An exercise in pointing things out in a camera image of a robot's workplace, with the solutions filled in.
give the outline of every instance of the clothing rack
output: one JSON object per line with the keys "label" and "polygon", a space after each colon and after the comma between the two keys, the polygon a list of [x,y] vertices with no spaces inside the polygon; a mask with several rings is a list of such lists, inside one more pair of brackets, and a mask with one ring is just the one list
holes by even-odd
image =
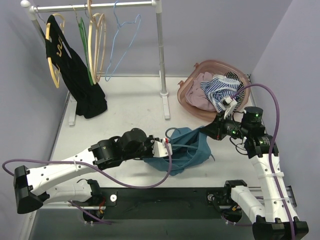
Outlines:
{"label": "clothing rack", "polygon": [[[157,26],[156,28],[157,28],[157,35],[158,35],[158,47],[159,47],[159,61],[160,61],[160,70],[159,70],[159,78],[160,78],[160,84],[161,84],[160,97],[162,98],[164,119],[167,120],[167,119],[170,119],[170,111],[169,111],[169,101],[168,101],[169,92],[167,91],[167,87],[166,87],[166,70],[165,70],[165,55],[164,55],[163,30],[162,30],[162,2],[161,1],[162,0],[118,2],[116,4],[116,7],[117,8],[142,7],[142,6],[155,7],[156,26]],[[43,43],[45,43],[46,36],[37,20],[37,14],[54,13],[54,12],[71,12],[74,10],[84,11],[88,9],[87,4],[64,5],[64,6],[32,6],[28,0],[22,0],[20,4],[21,4],[21,7],[25,9],[38,35],[43,40]],[[95,10],[95,9],[113,8],[114,5],[115,3],[93,3],[91,4],[91,9]],[[75,102],[74,99],[70,102],[71,104],[77,104],[77,102]],[[72,119],[73,119],[73,125],[74,125],[75,115],[76,115],[75,109],[76,108],[72,106],[71,114],[74,114],[74,117],[73,116],[69,117],[69,125],[72,125],[72,122],[70,122],[72,121]]]}

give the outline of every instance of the pink cloth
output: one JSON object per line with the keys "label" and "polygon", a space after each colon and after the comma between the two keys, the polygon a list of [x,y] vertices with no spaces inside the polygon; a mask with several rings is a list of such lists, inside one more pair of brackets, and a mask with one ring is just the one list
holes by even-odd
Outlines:
{"label": "pink cloth", "polygon": [[213,75],[209,72],[200,73],[190,89],[185,93],[185,100],[191,106],[208,112],[216,112],[215,106],[207,99],[204,91],[201,89],[200,83],[203,81],[212,81]]}

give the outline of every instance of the gray floor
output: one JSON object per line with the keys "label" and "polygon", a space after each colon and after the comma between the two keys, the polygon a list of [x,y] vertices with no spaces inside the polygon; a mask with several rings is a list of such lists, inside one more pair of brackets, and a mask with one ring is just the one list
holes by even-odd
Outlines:
{"label": "gray floor", "polygon": [[251,227],[213,220],[124,220],[84,225],[77,209],[38,210],[29,240],[253,240]]}

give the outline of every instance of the laundry basket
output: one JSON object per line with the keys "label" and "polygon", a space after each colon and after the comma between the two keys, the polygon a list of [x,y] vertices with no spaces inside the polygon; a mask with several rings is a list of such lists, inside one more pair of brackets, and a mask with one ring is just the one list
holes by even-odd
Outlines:
{"label": "laundry basket", "polygon": [[[180,88],[177,92],[178,101],[192,115],[196,116],[199,119],[212,122],[215,119],[217,112],[205,111],[195,106],[191,106],[189,103],[187,103],[186,97],[185,97],[186,92],[193,85],[193,80],[196,79],[196,77],[199,74],[201,73],[204,74],[205,72],[211,73],[213,75],[215,74],[224,75],[227,72],[233,72],[237,74],[237,76],[239,77],[240,81],[243,83],[244,86],[249,85],[250,82],[243,72],[222,61],[206,60],[201,62],[200,64],[198,63],[195,64],[195,70],[193,71],[193,73],[191,73],[191,75],[187,78],[187,80],[184,82],[183,81],[179,82]],[[247,88],[244,90],[244,92],[245,92],[244,99],[237,110],[241,110],[249,100],[250,89]]]}

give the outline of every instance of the black and white striped cloth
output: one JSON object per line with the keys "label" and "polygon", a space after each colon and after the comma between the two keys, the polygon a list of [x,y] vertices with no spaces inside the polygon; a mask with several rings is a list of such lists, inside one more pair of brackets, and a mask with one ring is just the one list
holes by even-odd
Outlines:
{"label": "black and white striped cloth", "polygon": [[[226,76],[228,79],[234,79],[234,80],[239,81],[240,85],[237,88],[238,91],[244,87],[244,83],[239,79],[238,75],[235,74],[234,72],[228,71],[227,73],[224,74],[224,76]],[[237,110],[240,107],[240,105],[242,104],[244,99],[245,99],[245,91],[242,91],[235,97],[237,104],[236,104],[234,110]]]}

